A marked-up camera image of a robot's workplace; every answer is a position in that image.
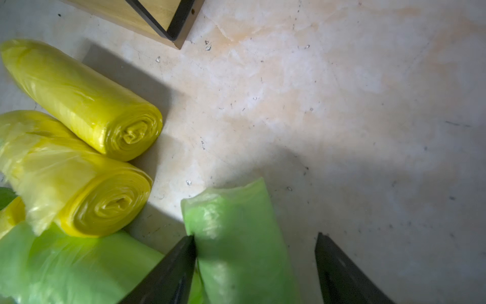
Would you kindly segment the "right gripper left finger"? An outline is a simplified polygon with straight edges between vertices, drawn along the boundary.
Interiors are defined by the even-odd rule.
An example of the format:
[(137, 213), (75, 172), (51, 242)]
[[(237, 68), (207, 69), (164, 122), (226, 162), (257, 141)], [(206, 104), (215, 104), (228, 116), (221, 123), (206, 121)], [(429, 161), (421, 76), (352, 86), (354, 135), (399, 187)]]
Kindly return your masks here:
[(185, 236), (120, 303), (187, 303), (195, 264), (194, 237)]

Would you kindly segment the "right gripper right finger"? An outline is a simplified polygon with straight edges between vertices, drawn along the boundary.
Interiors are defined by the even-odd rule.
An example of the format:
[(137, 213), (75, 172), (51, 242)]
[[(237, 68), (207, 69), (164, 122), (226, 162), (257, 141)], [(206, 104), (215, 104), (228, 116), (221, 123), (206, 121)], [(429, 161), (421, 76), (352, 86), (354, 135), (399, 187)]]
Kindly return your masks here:
[(315, 260), (325, 303), (394, 304), (328, 235), (318, 234)]

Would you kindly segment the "green roll diagonal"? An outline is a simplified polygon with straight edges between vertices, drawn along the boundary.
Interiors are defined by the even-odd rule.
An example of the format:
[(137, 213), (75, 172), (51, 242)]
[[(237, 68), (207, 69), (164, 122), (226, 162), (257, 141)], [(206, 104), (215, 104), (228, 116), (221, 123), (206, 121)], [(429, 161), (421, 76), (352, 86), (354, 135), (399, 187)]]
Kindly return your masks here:
[(264, 179), (181, 202), (206, 303), (301, 303)]

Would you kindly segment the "green roll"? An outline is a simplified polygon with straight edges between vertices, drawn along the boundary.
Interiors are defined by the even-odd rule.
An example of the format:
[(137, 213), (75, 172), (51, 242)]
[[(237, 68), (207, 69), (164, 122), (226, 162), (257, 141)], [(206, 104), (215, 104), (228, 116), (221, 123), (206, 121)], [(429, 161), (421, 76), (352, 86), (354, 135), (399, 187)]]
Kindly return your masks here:
[(1, 300), (118, 303), (163, 257), (125, 231), (75, 238), (52, 226), (36, 236), (22, 222), (1, 237)]

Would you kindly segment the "wooden three-tier shelf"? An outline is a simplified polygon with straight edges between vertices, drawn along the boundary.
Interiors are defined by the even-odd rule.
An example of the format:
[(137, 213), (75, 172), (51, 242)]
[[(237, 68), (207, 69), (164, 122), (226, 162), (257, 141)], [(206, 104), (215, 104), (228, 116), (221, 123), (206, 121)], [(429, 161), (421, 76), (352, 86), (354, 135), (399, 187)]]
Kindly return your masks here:
[(204, 1), (69, 0), (66, 4), (180, 50)]

